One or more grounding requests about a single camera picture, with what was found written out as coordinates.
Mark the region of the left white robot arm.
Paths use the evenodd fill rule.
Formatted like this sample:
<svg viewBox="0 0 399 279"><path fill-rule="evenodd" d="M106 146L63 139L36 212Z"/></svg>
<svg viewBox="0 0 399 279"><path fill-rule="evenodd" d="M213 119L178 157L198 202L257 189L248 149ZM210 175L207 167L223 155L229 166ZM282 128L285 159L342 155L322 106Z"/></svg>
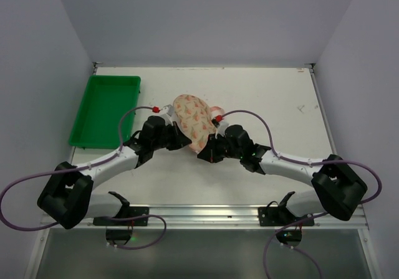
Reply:
<svg viewBox="0 0 399 279"><path fill-rule="evenodd" d="M132 136L115 151L84 164L60 163L37 205L65 229L88 218L127 222L130 203L124 197L116 192L95 195L93 191L113 177L145 164L159 149L173 151L189 144L191 140L177 122L150 116L138 136Z"/></svg>

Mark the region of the floral laundry bag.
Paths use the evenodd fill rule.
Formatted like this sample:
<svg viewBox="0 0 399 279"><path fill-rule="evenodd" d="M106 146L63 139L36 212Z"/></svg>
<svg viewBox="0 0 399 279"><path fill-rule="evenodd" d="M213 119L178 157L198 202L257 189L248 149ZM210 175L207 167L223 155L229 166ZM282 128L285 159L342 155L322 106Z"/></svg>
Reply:
<svg viewBox="0 0 399 279"><path fill-rule="evenodd" d="M181 131L191 140L189 147L196 153L201 152L208 136L216 132L212 119L223 115L224 110L219 106L209 106L204 100L189 94L177 96L173 108L180 121Z"/></svg>

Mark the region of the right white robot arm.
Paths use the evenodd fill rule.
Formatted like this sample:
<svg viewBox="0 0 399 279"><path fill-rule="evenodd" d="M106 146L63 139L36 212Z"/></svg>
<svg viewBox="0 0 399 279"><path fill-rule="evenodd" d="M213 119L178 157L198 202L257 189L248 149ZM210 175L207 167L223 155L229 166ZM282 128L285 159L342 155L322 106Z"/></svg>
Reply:
<svg viewBox="0 0 399 279"><path fill-rule="evenodd" d="M308 218L318 213L348 221L367 191L364 181L341 157L331 154L321 165L283 160L270 147L254 143L240 125L227 127L223 134L209 135L197 157L209 163L237 159L249 172L282 176L312 187L307 192L288 192L275 207L261 207L264 225L287 225L299 220L309 224Z"/></svg>

